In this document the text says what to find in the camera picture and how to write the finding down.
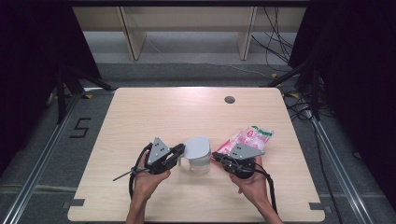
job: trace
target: plastic bag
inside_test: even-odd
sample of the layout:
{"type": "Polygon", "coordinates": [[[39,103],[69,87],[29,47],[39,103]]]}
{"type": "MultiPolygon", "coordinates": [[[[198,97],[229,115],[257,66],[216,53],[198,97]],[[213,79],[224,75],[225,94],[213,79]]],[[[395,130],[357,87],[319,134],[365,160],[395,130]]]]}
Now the plastic bag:
{"type": "Polygon", "coordinates": [[[236,144],[241,143],[250,147],[255,147],[264,154],[265,144],[270,140],[273,134],[274,131],[272,130],[251,126],[230,138],[221,147],[219,147],[217,152],[229,155],[233,147],[236,144]]]}

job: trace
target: black cable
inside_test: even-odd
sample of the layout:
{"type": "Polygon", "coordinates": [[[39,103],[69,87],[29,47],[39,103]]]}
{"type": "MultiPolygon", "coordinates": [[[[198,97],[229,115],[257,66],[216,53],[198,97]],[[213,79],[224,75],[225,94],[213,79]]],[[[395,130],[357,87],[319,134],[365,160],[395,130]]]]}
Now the black cable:
{"type": "Polygon", "coordinates": [[[276,34],[277,39],[279,40],[280,48],[281,48],[281,50],[282,50],[282,52],[283,52],[283,55],[285,55],[284,57],[286,58],[285,51],[287,52],[287,50],[286,50],[286,48],[284,47],[284,44],[283,44],[283,42],[282,42],[283,37],[282,37],[282,36],[280,35],[280,33],[279,33],[279,26],[278,26],[278,24],[277,24],[277,15],[278,15],[279,8],[278,8],[278,7],[275,8],[275,10],[276,10],[275,23],[272,22],[272,20],[271,20],[271,18],[269,17],[269,15],[268,15],[267,10],[265,9],[265,7],[264,7],[263,9],[264,9],[265,15],[266,15],[266,17],[267,17],[268,21],[270,22],[271,27],[272,27],[272,29],[273,29],[273,32],[272,32],[272,34],[271,34],[271,36],[270,36],[270,41],[269,41],[269,42],[271,42],[271,40],[273,39],[274,34],[276,34]]]}
{"type": "Polygon", "coordinates": [[[287,63],[288,59],[285,58],[284,56],[282,56],[281,54],[279,54],[278,52],[274,51],[273,49],[269,49],[267,47],[264,46],[264,44],[262,44],[259,40],[256,39],[256,37],[254,37],[254,35],[251,36],[262,48],[264,49],[268,49],[271,53],[275,54],[278,58],[280,58],[283,62],[287,63]]]}

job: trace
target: human hand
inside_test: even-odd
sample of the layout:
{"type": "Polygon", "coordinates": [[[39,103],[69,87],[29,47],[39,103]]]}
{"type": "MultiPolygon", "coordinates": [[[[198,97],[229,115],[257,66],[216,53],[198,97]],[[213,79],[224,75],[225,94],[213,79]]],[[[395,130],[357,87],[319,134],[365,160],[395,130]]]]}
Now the human hand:
{"type": "MultiPolygon", "coordinates": [[[[138,166],[144,167],[147,152],[142,156],[138,166]]],[[[165,171],[158,175],[152,175],[144,171],[139,172],[134,178],[134,197],[132,197],[126,224],[143,224],[145,219],[146,204],[151,194],[158,185],[171,174],[165,171]]]]}
{"type": "MultiPolygon", "coordinates": [[[[262,157],[256,157],[256,170],[264,171],[262,168],[262,157]]],[[[255,172],[248,179],[238,178],[230,174],[230,178],[238,187],[238,193],[243,193],[245,197],[256,206],[262,217],[269,224],[280,224],[283,221],[277,215],[276,211],[270,204],[267,195],[267,183],[265,175],[255,172]]]]}
{"type": "MultiPolygon", "coordinates": [[[[148,153],[146,152],[139,162],[139,166],[145,166],[145,160],[148,153]]],[[[148,200],[151,194],[155,191],[158,185],[169,177],[171,172],[169,170],[158,174],[152,175],[147,172],[139,172],[134,178],[134,196],[139,197],[141,200],[148,200]]]]}
{"type": "MultiPolygon", "coordinates": [[[[256,157],[255,160],[257,163],[255,169],[262,170],[262,157],[256,157]]],[[[230,178],[239,187],[238,193],[243,193],[254,205],[257,206],[258,201],[268,201],[265,175],[254,173],[248,179],[241,179],[236,175],[230,174],[230,178]]]]}

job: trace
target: metal rail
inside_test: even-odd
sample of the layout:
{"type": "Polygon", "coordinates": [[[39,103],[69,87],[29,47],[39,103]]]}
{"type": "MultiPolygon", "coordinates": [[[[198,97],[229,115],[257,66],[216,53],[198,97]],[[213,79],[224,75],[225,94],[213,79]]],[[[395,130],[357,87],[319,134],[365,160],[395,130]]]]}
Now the metal rail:
{"type": "Polygon", "coordinates": [[[348,199],[350,206],[352,207],[353,212],[355,213],[356,218],[359,223],[364,224],[374,224],[373,219],[371,218],[368,209],[356,190],[355,186],[352,183],[352,180],[347,173],[346,168],[343,163],[341,163],[337,152],[332,146],[332,142],[327,136],[326,132],[323,129],[320,121],[316,119],[312,119],[315,128],[318,130],[318,137],[322,142],[323,150],[326,153],[327,158],[329,159],[330,165],[334,170],[334,173],[340,182],[341,188],[343,189],[346,198],[348,199]]]}
{"type": "Polygon", "coordinates": [[[56,148],[59,139],[64,131],[64,127],[70,119],[70,115],[78,102],[80,95],[74,95],[69,104],[67,105],[67,113],[64,116],[64,119],[55,126],[54,131],[52,132],[49,141],[41,152],[40,157],[35,163],[35,167],[32,172],[29,174],[29,177],[23,184],[21,191],[19,192],[17,198],[14,200],[13,204],[9,207],[6,217],[2,223],[4,224],[15,224],[21,218],[21,215],[29,203],[30,198],[32,197],[33,191],[35,190],[35,186],[37,185],[40,177],[44,173],[45,168],[47,167],[48,162],[50,161],[53,150],[56,148]]]}

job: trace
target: table surface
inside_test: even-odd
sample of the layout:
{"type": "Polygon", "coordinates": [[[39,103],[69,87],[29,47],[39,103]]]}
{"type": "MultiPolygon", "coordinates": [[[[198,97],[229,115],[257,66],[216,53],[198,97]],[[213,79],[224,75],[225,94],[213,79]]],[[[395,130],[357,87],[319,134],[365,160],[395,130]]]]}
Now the table surface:
{"type": "MultiPolygon", "coordinates": [[[[278,213],[284,221],[321,221],[322,210],[304,155],[278,89],[274,88],[121,88],[114,95],[75,199],[73,221],[123,221],[129,209],[129,171],[154,137],[173,147],[207,136],[212,151],[234,134],[256,125],[275,133],[265,146],[263,166],[275,182],[278,213]],[[235,99],[227,104],[226,96],[235,99]]],[[[204,175],[189,163],[172,169],[148,200],[146,221],[261,222],[256,208],[214,162],[204,175]]]]}

